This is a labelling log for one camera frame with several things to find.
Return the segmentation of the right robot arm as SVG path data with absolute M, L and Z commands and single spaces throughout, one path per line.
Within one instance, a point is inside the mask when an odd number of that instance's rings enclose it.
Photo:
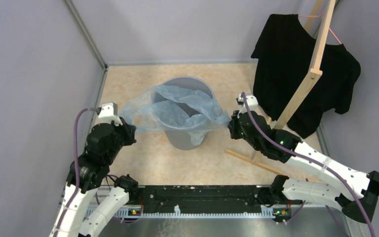
M 234 111 L 228 128 L 232 139 L 243 139 L 265 157 L 322 181 L 307 183 L 278 175 L 269 189 L 271 203 L 305 200 L 333 207 L 360 223 L 372 221 L 379 197 L 379 172 L 365 173 L 345 166 L 289 131 L 270 128 L 254 111 Z

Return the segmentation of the pink clothes hanger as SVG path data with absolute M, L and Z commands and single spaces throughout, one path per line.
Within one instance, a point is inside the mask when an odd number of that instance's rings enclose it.
M 309 18 L 309 19 L 312 19 L 312 18 L 320 18 L 322 17 L 323 15 L 323 12 L 320 13 L 319 15 L 298 15 L 298 17 L 302 17 L 302 18 Z M 332 34 L 332 36 L 334 37 L 334 39 L 337 40 L 337 42 L 339 44 L 342 44 L 342 42 L 340 41 L 340 39 L 336 36 L 336 34 L 333 32 L 333 30 L 331 28 L 329 28 L 329 32 Z

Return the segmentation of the grey plastic trash bin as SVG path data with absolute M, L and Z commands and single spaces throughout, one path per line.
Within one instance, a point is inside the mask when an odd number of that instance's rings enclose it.
M 211 98 L 215 98 L 214 92 L 211 87 L 203 80 L 198 79 L 196 77 L 191 76 L 181 76 L 174 77 L 169 80 L 166 80 L 162 83 L 162 85 L 168 86 L 177 86 L 190 90 L 200 90 L 206 93 Z M 184 112 L 187 113 L 189 117 L 200 114 L 200 112 L 187 104 L 178 103 L 178 107 L 180 107 Z M 188 132 L 185 131 L 177 131 L 177 130 L 166 130 L 165 134 L 171 143 L 172 146 L 179 150 L 189 151 L 198 148 L 200 145 L 194 145 L 191 142 L 191 136 Z

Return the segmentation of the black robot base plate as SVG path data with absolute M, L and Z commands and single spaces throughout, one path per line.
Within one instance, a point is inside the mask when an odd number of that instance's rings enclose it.
M 128 205 L 143 208 L 144 214 L 172 213 L 178 206 L 183 214 L 260 213 L 266 207 L 287 200 L 274 199 L 268 186 L 257 185 L 147 185 L 140 186 Z

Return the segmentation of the light blue plastic trash bag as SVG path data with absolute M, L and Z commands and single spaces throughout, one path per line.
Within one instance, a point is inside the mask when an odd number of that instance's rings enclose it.
M 198 110 L 189 117 L 178 103 Z M 216 98 L 200 90 L 177 86 L 156 85 L 134 99 L 120 111 L 128 124 L 137 127 L 137 133 L 177 130 L 188 132 L 194 145 L 201 145 L 208 132 L 226 128 L 231 118 Z

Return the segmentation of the wooden clothes stand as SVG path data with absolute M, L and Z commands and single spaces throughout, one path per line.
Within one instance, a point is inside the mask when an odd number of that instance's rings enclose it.
M 320 9 L 322 4 L 323 4 L 323 0 L 316 0 L 315 6 L 313 7 L 311 14 L 312 13 L 317 14 L 317 11 Z M 294 112 L 298 109 L 300 104 L 304 101 L 306 96 L 310 93 L 310 91 L 313 89 L 315 84 L 323 75 L 323 72 L 320 70 L 321 61 L 323 58 L 323 53 L 324 53 L 324 48 L 326 45 L 328 33 L 331 32 L 331 34 L 333 34 L 333 31 L 330 29 L 330 23 L 332 20 L 335 5 L 336 5 L 336 0 L 328 0 L 326 7 L 320 13 L 320 15 L 299 16 L 299 17 L 306 17 L 306 18 L 321 18 L 321 23 L 318 30 L 317 39 L 316 39 L 313 54 L 311 57 L 309 69 L 307 70 L 307 74 L 305 75 L 303 81 L 301 82 L 296 92 L 294 93 L 290 101 L 288 102 L 287 106 L 283 110 L 281 116 L 279 117 L 279 119 L 277 120 L 273 128 L 277 128 L 277 129 L 284 128 L 284 126 L 287 124 L 287 122 L 292 117 Z M 277 168 L 274 168 L 272 166 L 266 165 L 265 163 L 262 163 L 258 158 L 249 158 L 245 155 L 242 155 L 240 153 L 234 152 L 229 149 L 226 149 L 225 153 L 232 157 L 238 158 L 247 163 L 255 165 L 259 168 L 267 170 L 275 175 L 287 175 L 287 173 L 281 170 L 278 170 Z

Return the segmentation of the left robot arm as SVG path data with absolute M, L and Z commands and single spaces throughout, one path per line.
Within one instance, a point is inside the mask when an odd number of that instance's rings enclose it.
M 101 123 L 92 128 L 84 152 L 71 165 L 64 199 L 50 236 L 97 237 L 121 207 L 136 202 L 138 182 L 130 175 L 122 175 L 115 180 L 107 197 L 85 216 L 119 151 L 136 143 L 135 131 L 135 126 L 124 121 Z

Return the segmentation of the black t-shirt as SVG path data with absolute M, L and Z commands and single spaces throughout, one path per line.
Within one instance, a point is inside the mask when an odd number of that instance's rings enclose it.
M 264 112 L 277 120 L 308 72 L 315 39 L 296 14 L 272 14 L 256 43 L 257 59 L 253 94 Z M 302 138 L 313 134 L 324 112 L 349 111 L 353 88 L 361 66 L 345 46 L 326 45 L 321 62 L 322 76 L 288 121 Z

